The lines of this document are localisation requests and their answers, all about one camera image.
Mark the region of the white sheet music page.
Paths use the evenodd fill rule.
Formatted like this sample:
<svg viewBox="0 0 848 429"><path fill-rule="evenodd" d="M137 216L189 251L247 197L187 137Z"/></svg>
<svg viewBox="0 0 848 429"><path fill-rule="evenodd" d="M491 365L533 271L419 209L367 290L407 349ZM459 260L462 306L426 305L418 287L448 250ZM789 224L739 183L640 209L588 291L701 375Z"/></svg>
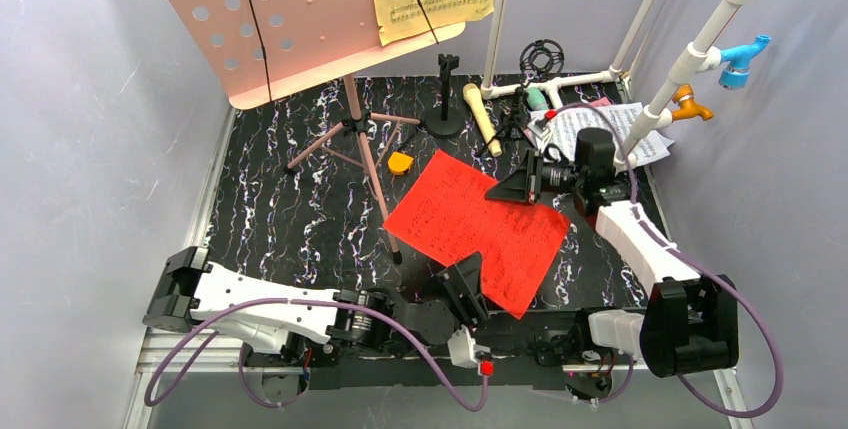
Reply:
<svg viewBox="0 0 848 429"><path fill-rule="evenodd" d="M544 149L553 145L551 152L554 160L561 157L574 159L577 133L586 128L599 128L613 133L613 142L619 148L628 135L635 118L642 113L640 103L618 104L590 109L588 107L572 107L556 110L557 117L553 120L553 139ZM538 117L544 111L531 112L531 119ZM628 158L633 167L648 165L671 155L669 147L674 141L651 131L629 153Z"/></svg>

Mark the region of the red sheet music page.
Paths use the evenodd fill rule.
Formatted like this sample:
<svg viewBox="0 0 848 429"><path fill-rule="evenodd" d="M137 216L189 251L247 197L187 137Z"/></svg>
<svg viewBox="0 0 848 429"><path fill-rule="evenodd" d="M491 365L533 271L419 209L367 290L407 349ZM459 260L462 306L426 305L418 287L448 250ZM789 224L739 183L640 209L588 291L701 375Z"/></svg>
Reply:
<svg viewBox="0 0 848 429"><path fill-rule="evenodd" d="M439 150L384 228L443 266L482 256L483 295L522 319L571 228L546 205L490 201L496 180Z"/></svg>

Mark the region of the green microphone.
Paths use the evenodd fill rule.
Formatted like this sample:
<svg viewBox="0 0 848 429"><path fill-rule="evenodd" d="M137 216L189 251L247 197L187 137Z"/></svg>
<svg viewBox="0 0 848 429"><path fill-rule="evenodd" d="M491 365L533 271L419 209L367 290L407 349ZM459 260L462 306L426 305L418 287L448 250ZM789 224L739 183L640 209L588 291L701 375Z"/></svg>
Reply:
<svg viewBox="0 0 848 429"><path fill-rule="evenodd" d="M537 87L528 87L525 91L527 106L531 112L549 111L551 109L544 93Z"/></svg>

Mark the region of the pink sheet music page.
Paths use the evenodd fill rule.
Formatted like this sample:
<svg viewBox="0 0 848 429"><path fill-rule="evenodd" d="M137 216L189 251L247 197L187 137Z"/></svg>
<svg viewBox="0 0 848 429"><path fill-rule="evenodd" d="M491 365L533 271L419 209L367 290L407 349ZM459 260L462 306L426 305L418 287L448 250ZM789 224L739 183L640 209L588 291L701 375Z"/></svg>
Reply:
<svg viewBox="0 0 848 429"><path fill-rule="evenodd" d="M606 107L612 105L612 101L608 97L603 97L588 103L590 107Z"/></svg>

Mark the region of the black microphone stand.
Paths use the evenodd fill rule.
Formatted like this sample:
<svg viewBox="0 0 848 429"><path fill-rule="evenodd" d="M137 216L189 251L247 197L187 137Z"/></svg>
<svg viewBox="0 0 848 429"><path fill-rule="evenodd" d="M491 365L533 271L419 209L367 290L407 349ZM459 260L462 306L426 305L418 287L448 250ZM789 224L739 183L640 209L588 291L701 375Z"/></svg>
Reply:
<svg viewBox="0 0 848 429"><path fill-rule="evenodd" d="M423 123L428 134L437 139L457 136L464 127L464 119L450 108L451 73L459 67L460 58L452 54L439 54L440 105L428 110Z"/></svg>

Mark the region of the cream yellow microphone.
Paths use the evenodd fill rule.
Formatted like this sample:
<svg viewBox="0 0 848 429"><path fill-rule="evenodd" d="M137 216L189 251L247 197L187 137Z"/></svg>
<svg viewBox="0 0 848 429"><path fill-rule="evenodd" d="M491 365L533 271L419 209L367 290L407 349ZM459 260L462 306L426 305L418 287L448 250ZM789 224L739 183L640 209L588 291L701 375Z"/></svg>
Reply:
<svg viewBox="0 0 848 429"><path fill-rule="evenodd" d="M483 151L488 151L493 157L501 156L503 150L496 139L494 125L483 103L480 88L474 83L468 83L463 87L462 95L482 135Z"/></svg>

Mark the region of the small black tripod stand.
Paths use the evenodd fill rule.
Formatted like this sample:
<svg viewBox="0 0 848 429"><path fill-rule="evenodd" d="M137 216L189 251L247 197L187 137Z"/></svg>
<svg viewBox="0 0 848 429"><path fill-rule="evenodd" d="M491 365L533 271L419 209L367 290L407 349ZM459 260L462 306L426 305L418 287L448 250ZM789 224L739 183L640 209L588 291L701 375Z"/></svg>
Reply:
<svg viewBox="0 0 848 429"><path fill-rule="evenodd" d="M501 121L493 136L484 136L483 145L474 153L481 156L489 152L494 156L492 148L495 141L506 145L524 141L533 146L533 137L528 136L527 91L532 83L547 82L561 74L564 67L564 51L562 46L551 39L539 39L528 44L519 56L521 81L513 93L512 105L508 111L501 113Z"/></svg>

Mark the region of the pink music stand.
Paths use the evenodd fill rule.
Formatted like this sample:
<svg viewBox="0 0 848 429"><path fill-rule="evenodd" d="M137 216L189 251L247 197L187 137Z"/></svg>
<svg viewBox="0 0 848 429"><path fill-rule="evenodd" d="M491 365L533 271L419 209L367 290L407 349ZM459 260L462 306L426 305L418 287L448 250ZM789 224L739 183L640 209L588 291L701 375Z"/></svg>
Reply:
<svg viewBox="0 0 848 429"><path fill-rule="evenodd" d="M383 44L374 0L168 0L218 77L230 104L254 109L341 79L349 114L316 139L323 149L344 130L356 138L382 215L388 207L366 134L382 114L361 108L359 71L452 39L462 24Z"/></svg>

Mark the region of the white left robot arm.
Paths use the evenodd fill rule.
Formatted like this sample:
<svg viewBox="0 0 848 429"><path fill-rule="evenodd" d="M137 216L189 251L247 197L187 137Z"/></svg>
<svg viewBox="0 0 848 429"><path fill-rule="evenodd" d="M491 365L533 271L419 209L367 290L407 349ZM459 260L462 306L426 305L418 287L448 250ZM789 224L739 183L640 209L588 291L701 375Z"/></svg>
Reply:
<svg viewBox="0 0 848 429"><path fill-rule="evenodd" d="M393 288L310 289L256 279L189 246L166 260L142 322L174 333L202 326L264 354L305 341L401 354L415 343L434 347L468 336L489 320L481 268L478 253L444 267L415 302Z"/></svg>

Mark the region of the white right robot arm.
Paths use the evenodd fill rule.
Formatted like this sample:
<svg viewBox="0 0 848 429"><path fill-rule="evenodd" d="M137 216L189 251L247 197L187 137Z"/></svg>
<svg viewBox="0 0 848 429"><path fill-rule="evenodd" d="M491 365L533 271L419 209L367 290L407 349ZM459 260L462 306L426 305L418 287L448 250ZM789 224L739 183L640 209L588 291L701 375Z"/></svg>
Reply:
<svg viewBox="0 0 848 429"><path fill-rule="evenodd" d="M610 244L650 295L642 313L584 309L569 333L576 352L610 348L644 361L664 378L734 366L739 357L738 310L727 278L714 282L674 256L632 186L617 177L613 133L577 133L575 155L555 162L529 150L519 167L485 196L533 204L544 193L569 194L577 212Z"/></svg>

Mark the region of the right robot arm base mount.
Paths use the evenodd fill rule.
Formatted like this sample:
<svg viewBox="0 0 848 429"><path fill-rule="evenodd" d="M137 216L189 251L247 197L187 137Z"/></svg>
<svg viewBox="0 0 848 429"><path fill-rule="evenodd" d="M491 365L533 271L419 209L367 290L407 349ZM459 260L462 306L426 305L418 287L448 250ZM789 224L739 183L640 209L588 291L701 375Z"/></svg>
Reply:
<svg viewBox="0 0 848 429"><path fill-rule="evenodd" d="M545 397L597 408L612 402L629 388L635 373L635 357L623 350L596 344L587 323L575 322L568 332L536 338L535 362L542 367L585 365L588 371L566 370L567 396L541 392Z"/></svg>

